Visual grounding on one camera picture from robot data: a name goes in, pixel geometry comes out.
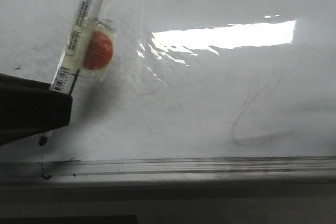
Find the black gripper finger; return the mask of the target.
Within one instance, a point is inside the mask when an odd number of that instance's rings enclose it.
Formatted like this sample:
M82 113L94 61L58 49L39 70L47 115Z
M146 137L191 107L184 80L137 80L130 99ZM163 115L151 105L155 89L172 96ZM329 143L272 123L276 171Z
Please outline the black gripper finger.
M1 145L69 125L72 96L1 74Z

